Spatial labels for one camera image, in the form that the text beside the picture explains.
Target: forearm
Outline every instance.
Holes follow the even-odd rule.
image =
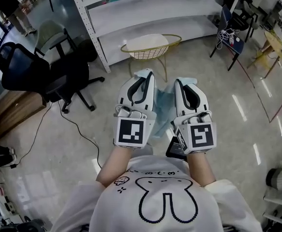
[[[115,146],[106,163],[99,172],[96,180],[105,187],[108,187],[112,182],[126,172],[131,154],[132,150],[130,148]]]
[[[216,181],[204,153],[188,154],[187,162],[191,178],[198,182],[201,186],[204,187]]]
[[[2,18],[4,21],[6,20],[6,18],[5,18],[5,16],[4,16],[4,14],[3,14],[2,11],[0,11],[0,16],[1,16],[1,18]]]

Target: floor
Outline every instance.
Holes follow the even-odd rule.
[[[77,11],[72,12],[69,5],[65,6],[57,0],[53,14],[46,2],[36,9],[43,11],[45,17],[66,14],[64,22],[73,25],[74,18],[76,21],[78,17]],[[35,27],[38,26],[38,14],[34,10],[29,16]],[[78,30],[70,33],[75,36]],[[212,119],[217,123],[218,140],[217,148],[207,157],[217,179],[231,180],[260,221],[266,209],[263,202],[267,191],[266,174],[282,160],[282,108],[276,115],[282,105],[282,62],[267,79],[262,78],[266,69],[261,66],[246,69],[264,42],[262,30],[257,30],[239,57],[243,68],[237,62],[230,72],[227,68],[232,54],[227,48],[223,47],[212,59],[209,58],[216,44],[215,36],[183,42],[167,56],[169,83],[178,76],[194,77],[198,80],[198,87],[207,95]],[[140,67],[133,63],[134,70]],[[160,76],[163,69],[159,62],[152,61],[143,67],[154,70],[160,89],[166,86]],[[114,64],[111,71],[107,74],[99,62],[91,64],[90,77],[104,76],[105,82],[94,83],[82,93],[85,97],[91,94],[97,109],[90,112],[74,96],[69,106],[70,113],[65,115],[79,125],[85,136],[97,142],[101,165],[113,148],[114,105],[120,86],[130,78],[128,61]],[[18,158],[23,156],[30,149],[45,112],[46,109],[16,127],[1,140],[1,144],[14,147]],[[169,139],[165,134],[151,143],[155,154],[164,155]],[[61,117],[59,105],[54,103],[44,117],[32,151],[17,168],[3,169],[11,200],[20,213],[42,218],[51,227],[71,189],[80,181],[95,179],[96,160],[95,146],[80,137],[76,126]]]

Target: black office chair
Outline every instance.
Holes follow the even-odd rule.
[[[47,61],[13,42],[5,43],[0,48],[0,70],[5,89],[36,92],[46,102],[63,99],[62,111],[65,114],[69,112],[66,107],[74,93],[88,109],[94,111],[95,107],[88,105],[80,90],[91,83],[104,82],[104,77],[89,80],[87,61],[78,51],[57,60],[49,68]]]

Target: chair armrest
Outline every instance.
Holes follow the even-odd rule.
[[[41,52],[38,48],[35,48],[34,49],[34,54],[39,57],[38,53],[41,54],[43,57],[45,56],[45,54],[43,52]]]
[[[58,45],[58,44],[64,42],[64,41],[67,40],[67,39],[68,39],[68,36],[67,36],[66,34],[60,36],[59,38],[57,38],[57,39],[50,45],[49,50],[50,50],[50,49],[53,49],[56,45]]]
[[[45,93],[47,95],[52,94],[62,87],[64,87],[67,84],[67,75],[62,76],[61,78],[58,78],[54,82],[50,83],[46,88],[45,88]]]
[[[245,16],[247,16],[248,18],[251,18],[253,15],[250,14],[249,12],[247,12],[245,9],[241,9],[242,14],[244,14]]]

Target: black chair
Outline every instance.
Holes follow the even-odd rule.
[[[220,16],[220,24],[218,26],[218,31],[217,31],[217,36],[219,35],[219,33],[222,30],[226,30],[229,27],[228,22],[231,20],[232,15],[231,12],[229,11],[228,7],[225,5],[223,6],[222,12],[221,12],[221,16]],[[218,43],[221,42],[222,44],[226,45],[229,49],[231,49],[232,51],[235,52],[235,55],[233,57],[233,62],[230,65],[228,71],[231,70],[232,66],[234,65],[235,61],[237,60],[238,56],[242,53],[243,48],[244,48],[244,42],[240,39],[239,42],[237,42],[236,40],[234,40],[234,44],[233,46],[231,46],[229,40],[219,40]],[[214,55],[214,53],[217,50],[217,45],[215,45],[215,48],[212,52],[212,54],[210,55],[210,58]]]
[[[5,43],[0,48],[0,70],[2,71],[2,86],[7,90],[32,91],[41,94],[46,102],[65,101],[62,111],[71,103],[74,93],[91,111],[80,90],[87,85],[104,81],[104,77],[89,80],[88,63],[80,53],[70,53],[49,68],[44,59],[29,52],[21,44]]]

